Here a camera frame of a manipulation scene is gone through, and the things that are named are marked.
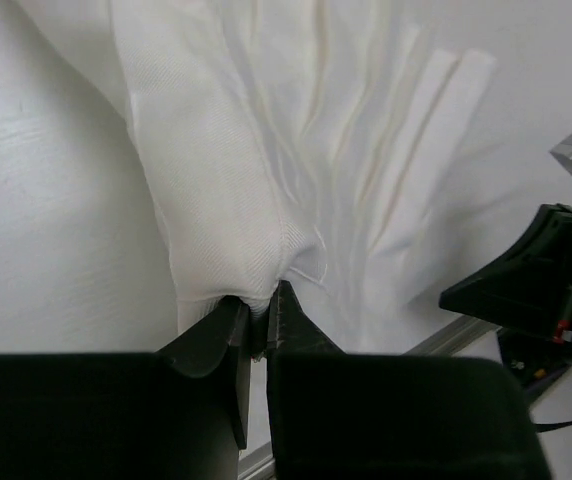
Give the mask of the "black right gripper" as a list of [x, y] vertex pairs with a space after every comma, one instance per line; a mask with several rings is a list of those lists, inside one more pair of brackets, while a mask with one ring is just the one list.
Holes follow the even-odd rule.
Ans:
[[444, 290], [439, 307], [546, 341], [572, 364], [572, 207], [541, 205], [516, 243]]

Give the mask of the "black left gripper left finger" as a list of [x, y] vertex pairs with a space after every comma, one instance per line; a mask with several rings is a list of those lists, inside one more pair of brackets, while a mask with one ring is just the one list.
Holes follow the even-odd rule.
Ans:
[[227, 297], [156, 352], [0, 354], [0, 479], [233, 479], [250, 314]]

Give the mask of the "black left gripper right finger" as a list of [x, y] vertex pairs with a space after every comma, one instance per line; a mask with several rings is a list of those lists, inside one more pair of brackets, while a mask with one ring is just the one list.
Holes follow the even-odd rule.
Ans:
[[466, 357], [346, 353], [288, 282], [271, 300], [267, 400], [280, 479], [547, 479], [523, 394]]

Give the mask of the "white pleated skirt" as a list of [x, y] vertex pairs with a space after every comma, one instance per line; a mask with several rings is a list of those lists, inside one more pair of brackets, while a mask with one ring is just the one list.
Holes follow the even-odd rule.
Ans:
[[127, 125], [187, 330], [281, 280], [349, 350], [397, 351], [402, 273], [493, 76], [402, 1], [114, 1]]

